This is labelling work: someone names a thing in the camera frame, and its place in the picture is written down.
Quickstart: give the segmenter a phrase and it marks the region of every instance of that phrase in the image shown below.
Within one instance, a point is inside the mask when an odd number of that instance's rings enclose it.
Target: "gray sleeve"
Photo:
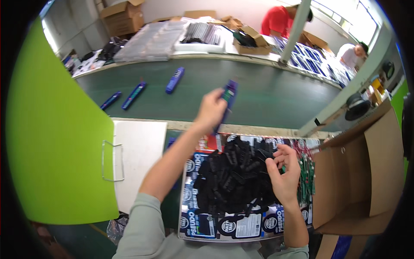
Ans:
[[[286,250],[271,254],[268,259],[309,259],[309,247],[289,247]]]
[[[155,256],[165,239],[160,206],[157,198],[148,194],[137,194],[113,259]]]

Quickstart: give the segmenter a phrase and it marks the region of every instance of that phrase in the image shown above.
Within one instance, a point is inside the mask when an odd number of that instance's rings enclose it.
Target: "metal pole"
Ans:
[[[309,136],[332,123],[343,112],[346,111],[346,101],[354,93],[361,91],[367,86],[366,82],[378,69],[385,53],[390,47],[392,33],[391,28],[381,27],[378,39],[371,50],[369,57],[362,65],[361,69],[349,84],[328,104],[316,117],[312,118],[307,124],[299,129],[299,136]]]
[[[282,52],[282,57],[279,62],[286,64],[290,59],[293,49],[295,48],[296,42],[299,40],[299,36],[302,34],[305,22],[308,20],[309,10],[311,9],[311,0],[302,0],[296,11],[295,20],[293,21],[292,29],[290,30],[289,39],[286,47]]]

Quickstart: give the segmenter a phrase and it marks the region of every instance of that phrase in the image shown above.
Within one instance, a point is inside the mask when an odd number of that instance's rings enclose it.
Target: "human hand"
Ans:
[[[296,192],[301,174],[301,167],[298,163],[296,151],[288,145],[277,145],[278,150],[273,153],[274,159],[267,158],[267,172],[272,181],[273,192],[277,199],[286,206],[297,206],[298,199]],[[278,169],[285,166],[284,174],[280,174]]]
[[[217,88],[204,95],[198,115],[194,120],[194,127],[202,134],[211,133],[223,118],[227,109],[227,102],[221,98],[223,92],[223,89]]]

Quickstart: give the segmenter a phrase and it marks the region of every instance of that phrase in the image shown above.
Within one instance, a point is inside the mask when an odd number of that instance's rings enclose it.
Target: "support column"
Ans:
[[[295,20],[290,30],[289,39],[286,47],[283,49],[282,57],[279,62],[286,64],[292,55],[292,51],[295,48],[296,42],[299,40],[299,36],[302,34],[305,22],[308,20],[309,10],[311,9],[311,0],[302,0],[296,11]]]

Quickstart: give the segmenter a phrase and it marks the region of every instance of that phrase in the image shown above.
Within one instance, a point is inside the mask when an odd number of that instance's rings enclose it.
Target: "man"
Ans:
[[[348,43],[339,49],[337,60],[340,60],[350,68],[354,68],[358,59],[365,57],[367,53],[368,46],[365,43],[359,42],[356,46]]]
[[[145,176],[113,259],[263,259],[255,245],[186,242],[174,233],[165,237],[161,202],[180,177],[183,164],[194,152],[200,138],[211,134],[223,118],[227,102],[220,98],[222,93],[222,89],[215,89],[204,96],[192,126],[181,134]],[[273,192],[284,208],[284,241],[288,249],[268,258],[307,259],[309,235],[296,197],[301,168],[294,149],[287,145],[278,145],[277,148],[274,159],[266,159],[266,166]],[[286,171],[281,175],[278,168],[283,165]]]
[[[277,37],[289,38],[290,28],[295,19],[299,5],[294,6],[275,6],[270,9],[262,21],[260,34],[273,35]],[[308,22],[312,21],[313,13],[309,10]]]

